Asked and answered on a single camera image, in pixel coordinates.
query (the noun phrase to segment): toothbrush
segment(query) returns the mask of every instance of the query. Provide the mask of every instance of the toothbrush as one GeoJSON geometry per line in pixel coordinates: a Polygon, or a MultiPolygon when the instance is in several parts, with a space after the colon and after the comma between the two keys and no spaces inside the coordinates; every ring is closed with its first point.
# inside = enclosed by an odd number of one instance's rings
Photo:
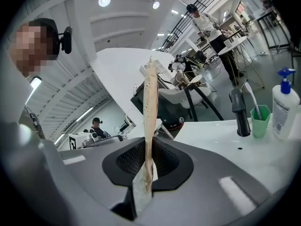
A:
{"type": "Polygon", "coordinates": [[[246,88],[246,90],[251,94],[251,96],[252,96],[252,98],[253,98],[254,105],[255,105],[255,109],[256,109],[257,114],[258,114],[258,117],[259,117],[259,120],[262,121],[262,117],[261,117],[261,115],[260,115],[259,108],[258,108],[256,99],[255,99],[255,96],[254,96],[253,91],[252,91],[252,88],[251,88],[251,86],[249,85],[248,82],[245,83],[245,88],[246,88]]]}

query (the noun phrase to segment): black apron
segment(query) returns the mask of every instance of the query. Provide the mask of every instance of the black apron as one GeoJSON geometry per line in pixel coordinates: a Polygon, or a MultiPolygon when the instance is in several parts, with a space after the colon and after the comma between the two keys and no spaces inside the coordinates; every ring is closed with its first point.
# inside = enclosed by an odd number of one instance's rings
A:
{"type": "Polygon", "coordinates": [[[96,134],[101,137],[102,139],[106,138],[106,136],[104,135],[103,133],[103,130],[101,130],[99,127],[98,128],[93,128],[91,127],[92,129],[90,129],[90,133],[93,133],[93,132],[96,132],[96,134]]]}
{"type": "Polygon", "coordinates": [[[188,74],[190,77],[192,77],[192,78],[196,77],[196,76],[194,75],[194,72],[193,72],[193,70],[192,70],[192,67],[191,67],[190,63],[188,63],[187,61],[185,61],[185,69],[184,69],[183,72],[184,72],[184,73],[187,72],[187,74],[188,74]]]}

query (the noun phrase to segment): pump bottle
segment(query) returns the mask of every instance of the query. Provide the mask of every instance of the pump bottle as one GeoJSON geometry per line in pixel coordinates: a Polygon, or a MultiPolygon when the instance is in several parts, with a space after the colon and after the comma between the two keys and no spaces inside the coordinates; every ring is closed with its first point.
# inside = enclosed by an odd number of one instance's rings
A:
{"type": "Polygon", "coordinates": [[[289,136],[300,103],[299,96],[287,79],[292,73],[295,73],[294,69],[287,67],[280,69],[278,74],[283,77],[281,85],[276,85],[272,90],[273,132],[280,140],[285,140],[289,136]]]}

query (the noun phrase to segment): blue pump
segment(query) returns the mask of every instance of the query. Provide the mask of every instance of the blue pump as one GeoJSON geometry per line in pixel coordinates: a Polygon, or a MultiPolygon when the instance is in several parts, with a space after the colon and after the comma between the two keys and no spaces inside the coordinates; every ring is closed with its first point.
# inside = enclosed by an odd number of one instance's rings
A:
{"type": "Polygon", "coordinates": [[[291,83],[288,81],[287,76],[295,73],[294,69],[283,67],[282,69],[278,70],[278,74],[283,77],[281,81],[281,92],[283,94],[289,94],[291,92],[291,83]]]}

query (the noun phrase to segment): black railing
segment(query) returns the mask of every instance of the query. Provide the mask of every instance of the black railing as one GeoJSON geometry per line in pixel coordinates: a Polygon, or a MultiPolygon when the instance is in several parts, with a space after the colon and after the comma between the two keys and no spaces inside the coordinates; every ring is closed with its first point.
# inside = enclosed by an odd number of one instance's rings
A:
{"type": "MultiPolygon", "coordinates": [[[[214,2],[214,0],[197,0],[194,5],[198,7],[199,12],[203,12],[212,2],[214,2]]],[[[174,45],[174,43],[179,39],[179,37],[189,27],[191,20],[192,15],[186,12],[184,17],[180,19],[174,29],[169,33],[170,35],[164,41],[160,51],[168,52],[169,49],[174,45]]]]}

